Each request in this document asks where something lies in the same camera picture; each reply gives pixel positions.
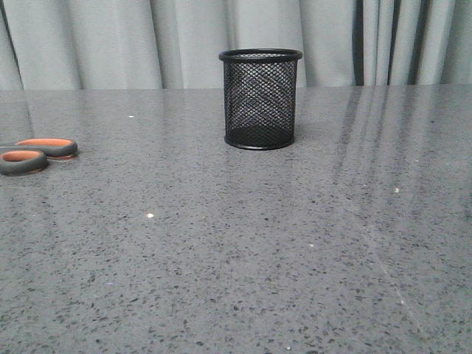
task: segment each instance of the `curtain fold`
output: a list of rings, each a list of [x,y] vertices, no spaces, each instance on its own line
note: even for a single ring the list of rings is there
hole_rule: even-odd
[[[223,50],[298,86],[472,83],[469,0],[0,0],[0,89],[220,88]]]

